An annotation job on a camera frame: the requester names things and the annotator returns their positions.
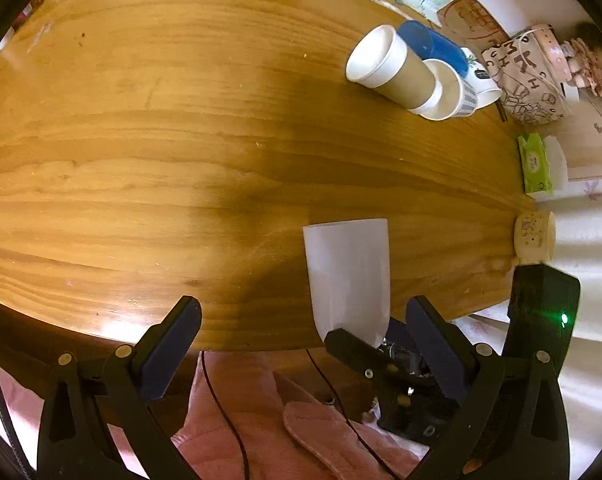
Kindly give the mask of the green tissue pack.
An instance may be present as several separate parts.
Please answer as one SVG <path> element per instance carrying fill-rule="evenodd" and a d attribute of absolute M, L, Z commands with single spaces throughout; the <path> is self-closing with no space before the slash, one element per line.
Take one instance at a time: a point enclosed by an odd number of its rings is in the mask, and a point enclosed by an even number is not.
<path fill-rule="evenodd" d="M 552 195 L 568 184 L 566 154 L 555 136 L 528 133 L 518 136 L 524 192 L 529 196 Z"/>

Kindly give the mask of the brown-haired rag doll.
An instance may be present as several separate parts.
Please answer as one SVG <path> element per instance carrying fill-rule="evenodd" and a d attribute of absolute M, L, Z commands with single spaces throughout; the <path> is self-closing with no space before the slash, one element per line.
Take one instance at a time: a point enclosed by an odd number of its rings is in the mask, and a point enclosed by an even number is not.
<path fill-rule="evenodd" d="M 587 22 L 575 26 L 574 36 L 561 44 L 571 73 L 570 84 L 602 99 L 602 33 Z"/>

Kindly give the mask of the pink padded clothing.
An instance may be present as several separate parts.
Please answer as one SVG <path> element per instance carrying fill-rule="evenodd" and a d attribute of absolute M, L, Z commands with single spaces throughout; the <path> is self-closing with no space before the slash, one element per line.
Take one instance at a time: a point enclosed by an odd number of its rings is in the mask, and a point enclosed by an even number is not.
<path fill-rule="evenodd" d="M 205 479 L 404 479 L 419 463 L 385 434 L 346 422 L 261 353 L 199 356 L 172 441 Z"/>

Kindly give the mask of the cream ceramic mug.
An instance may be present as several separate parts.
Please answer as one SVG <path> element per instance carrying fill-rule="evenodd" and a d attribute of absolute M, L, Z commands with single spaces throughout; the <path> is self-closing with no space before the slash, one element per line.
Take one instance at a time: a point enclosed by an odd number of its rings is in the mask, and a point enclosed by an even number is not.
<path fill-rule="evenodd" d="M 514 252 L 522 266 L 550 263 L 556 248 L 556 219 L 548 210 L 520 214 L 514 224 Z"/>

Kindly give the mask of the blue cup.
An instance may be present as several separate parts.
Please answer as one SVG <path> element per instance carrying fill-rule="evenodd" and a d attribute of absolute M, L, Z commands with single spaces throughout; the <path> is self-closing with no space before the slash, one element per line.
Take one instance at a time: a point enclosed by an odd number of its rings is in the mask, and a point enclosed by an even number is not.
<path fill-rule="evenodd" d="M 398 26 L 397 33 L 422 60 L 435 58 L 443 61 L 452 66 L 461 78 L 467 77 L 469 62 L 465 53 L 439 32 L 418 21 L 406 21 Z"/>

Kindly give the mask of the tan paper cup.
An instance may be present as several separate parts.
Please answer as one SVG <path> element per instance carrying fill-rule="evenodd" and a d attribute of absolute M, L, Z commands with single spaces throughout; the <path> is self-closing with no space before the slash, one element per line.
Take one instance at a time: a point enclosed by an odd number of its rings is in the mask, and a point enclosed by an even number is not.
<path fill-rule="evenodd" d="M 377 26 L 356 44 L 345 76 L 412 114 L 435 107 L 443 95 L 438 78 L 391 25 Z"/>

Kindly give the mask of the pink radio box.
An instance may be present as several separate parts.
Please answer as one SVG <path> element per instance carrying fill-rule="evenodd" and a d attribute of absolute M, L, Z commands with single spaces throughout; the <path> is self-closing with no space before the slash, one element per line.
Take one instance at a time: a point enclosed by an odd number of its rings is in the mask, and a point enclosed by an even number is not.
<path fill-rule="evenodd" d="M 543 51 L 549 63 L 555 80 L 568 82 L 572 78 L 568 59 L 564 54 L 561 44 L 555 36 L 552 27 L 548 24 L 537 24 L 532 27 L 532 35 L 535 37 L 540 50 Z"/>

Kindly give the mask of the white printed paper cup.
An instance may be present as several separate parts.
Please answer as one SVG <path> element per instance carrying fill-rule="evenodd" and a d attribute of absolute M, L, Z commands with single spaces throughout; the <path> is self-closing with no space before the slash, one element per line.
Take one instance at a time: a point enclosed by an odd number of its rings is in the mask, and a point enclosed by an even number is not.
<path fill-rule="evenodd" d="M 502 97 L 502 89 L 469 48 L 462 47 L 461 51 L 464 52 L 469 66 L 466 81 L 476 92 L 478 107 L 483 108 L 496 103 Z"/>

